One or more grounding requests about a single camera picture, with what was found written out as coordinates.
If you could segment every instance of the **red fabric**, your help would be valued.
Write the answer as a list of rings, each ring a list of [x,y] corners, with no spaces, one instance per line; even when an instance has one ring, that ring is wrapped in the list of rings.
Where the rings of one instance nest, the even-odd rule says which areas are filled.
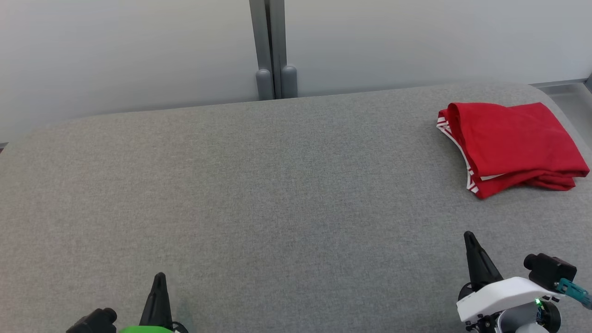
[[[590,172],[570,135],[542,103],[514,107],[452,103],[439,117],[449,126],[440,129],[456,140],[465,155],[479,198],[513,185],[567,191],[575,187],[573,177]]]

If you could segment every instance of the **gray floor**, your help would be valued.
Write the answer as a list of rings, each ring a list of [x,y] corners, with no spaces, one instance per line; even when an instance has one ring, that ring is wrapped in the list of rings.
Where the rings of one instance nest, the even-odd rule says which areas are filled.
[[[539,88],[563,110],[592,148],[592,93],[582,83]]]

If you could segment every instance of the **white wall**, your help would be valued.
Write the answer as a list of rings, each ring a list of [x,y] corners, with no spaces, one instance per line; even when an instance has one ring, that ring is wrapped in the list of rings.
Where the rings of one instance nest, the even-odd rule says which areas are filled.
[[[592,72],[590,0],[285,0],[298,95]]]
[[[247,0],[3,0],[0,142],[99,113],[257,99]]]

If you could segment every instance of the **folded towel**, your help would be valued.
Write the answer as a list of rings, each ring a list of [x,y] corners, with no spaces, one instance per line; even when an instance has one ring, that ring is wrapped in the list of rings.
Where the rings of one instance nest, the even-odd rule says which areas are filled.
[[[513,185],[567,191],[590,169],[570,135],[542,103],[504,107],[452,103],[436,127],[461,150],[466,188],[487,198]]]

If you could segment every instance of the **white plastic part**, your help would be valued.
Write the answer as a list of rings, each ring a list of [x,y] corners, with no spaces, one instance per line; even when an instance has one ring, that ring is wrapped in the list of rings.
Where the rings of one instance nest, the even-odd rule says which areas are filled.
[[[543,296],[561,298],[564,295],[549,291],[526,278],[512,277],[488,284],[478,292],[469,294],[456,303],[456,308],[462,322],[476,322],[479,319],[477,315],[492,315],[534,302]]]

